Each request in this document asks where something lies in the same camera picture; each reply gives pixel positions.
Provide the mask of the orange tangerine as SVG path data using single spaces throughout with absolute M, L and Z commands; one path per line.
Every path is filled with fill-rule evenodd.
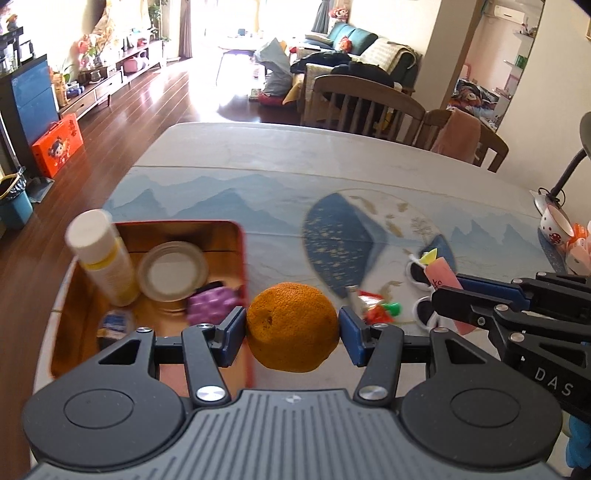
M 256 295 L 246 311 L 246 339 L 266 368 L 290 373 L 315 370 L 339 344 L 335 307 L 321 290 L 283 282 Z

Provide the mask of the blue dark cabinet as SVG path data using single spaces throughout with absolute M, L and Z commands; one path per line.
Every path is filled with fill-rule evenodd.
M 46 54 L 1 77 L 1 115 L 19 163 L 41 176 L 31 147 L 58 121 Z

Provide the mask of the red tin box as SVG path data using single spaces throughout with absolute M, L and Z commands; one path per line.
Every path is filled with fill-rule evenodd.
M 140 294 L 130 305 L 135 326 L 159 337 L 177 336 L 190 323 L 188 281 L 219 281 L 247 301 L 245 235 L 226 220 L 159 220 L 116 225 L 137 275 Z M 99 324 L 113 310 L 77 262 L 73 262 L 54 305 L 56 331 L 48 370 L 53 379 L 99 351 Z

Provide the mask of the red candy wrapper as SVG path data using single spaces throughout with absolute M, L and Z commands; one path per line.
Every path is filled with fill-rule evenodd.
M 370 293 L 358 286 L 346 287 L 349 306 L 369 325 L 393 323 L 402 313 L 401 304 L 388 302 L 382 295 Z

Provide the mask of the grey desk lamp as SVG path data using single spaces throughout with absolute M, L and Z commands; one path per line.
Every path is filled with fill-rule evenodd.
M 565 170 L 551 189 L 540 187 L 536 193 L 533 194 L 534 205 L 540 215 L 544 213 L 546 208 L 550 205 L 563 209 L 566 202 L 566 194 L 564 187 L 573 173 L 585 158 L 590 158 L 591 147 L 591 112 L 585 113 L 579 124 L 579 137 L 581 142 L 581 149 L 575 154 L 572 160 L 568 163 Z

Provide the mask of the white yellow bottle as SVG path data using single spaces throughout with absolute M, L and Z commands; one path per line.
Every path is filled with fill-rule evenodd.
M 79 214 L 68 225 L 64 239 L 111 305 L 128 306 L 138 298 L 131 258 L 108 212 L 92 209 Z

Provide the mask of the wooden dining chair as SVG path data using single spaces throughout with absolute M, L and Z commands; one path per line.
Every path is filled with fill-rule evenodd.
M 322 75 L 312 84 L 304 126 L 411 145 L 426 115 L 405 93 L 370 80 Z

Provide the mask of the orange white paper bag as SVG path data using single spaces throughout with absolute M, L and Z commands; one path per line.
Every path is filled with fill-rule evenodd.
M 576 275 L 589 277 L 591 275 L 590 225 L 573 223 L 571 227 L 573 235 L 566 243 L 566 266 Z

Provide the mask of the purple textured ball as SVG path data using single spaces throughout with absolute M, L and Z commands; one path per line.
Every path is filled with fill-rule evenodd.
M 235 290 L 216 286 L 188 298 L 186 319 L 190 325 L 218 325 L 238 306 L 242 306 L 242 299 Z

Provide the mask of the small blue packet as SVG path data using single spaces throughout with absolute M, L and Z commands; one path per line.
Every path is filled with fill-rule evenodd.
M 134 330 L 133 315 L 128 310 L 108 311 L 97 328 L 97 341 L 105 344 L 121 340 Z

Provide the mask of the white red spotted cup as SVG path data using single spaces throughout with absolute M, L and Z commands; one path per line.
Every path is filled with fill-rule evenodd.
M 554 205 L 548 204 L 540 220 L 540 231 L 548 242 L 559 247 L 570 241 L 574 230 L 569 220 Z

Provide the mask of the white sunglasses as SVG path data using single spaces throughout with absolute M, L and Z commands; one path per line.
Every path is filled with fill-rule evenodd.
M 424 293 L 415 301 L 412 312 L 415 322 L 425 331 L 445 327 L 460 332 L 456 323 L 439 315 L 432 303 L 432 294 L 442 286 L 462 289 L 457 275 L 448 261 L 434 248 L 421 257 L 411 255 L 406 266 L 406 276 L 412 285 Z

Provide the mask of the green sofa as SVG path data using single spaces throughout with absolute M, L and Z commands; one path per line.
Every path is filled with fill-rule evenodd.
M 342 39 L 351 41 L 349 56 L 356 61 L 381 67 L 406 90 L 413 91 L 421 55 L 410 46 L 346 22 L 337 22 L 327 35 L 311 32 L 304 36 L 304 48 L 338 50 Z

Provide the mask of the blue trash bin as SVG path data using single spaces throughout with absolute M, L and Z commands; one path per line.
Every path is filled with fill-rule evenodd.
M 33 214 L 24 171 L 21 167 L 16 173 L 1 179 L 0 217 L 7 229 L 21 230 Z

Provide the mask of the orange gift box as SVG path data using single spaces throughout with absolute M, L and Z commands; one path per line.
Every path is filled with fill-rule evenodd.
M 83 144 L 78 121 L 71 113 L 53 122 L 49 130 L 32 145 L 31 150 L 41 174 L 53 179 Z

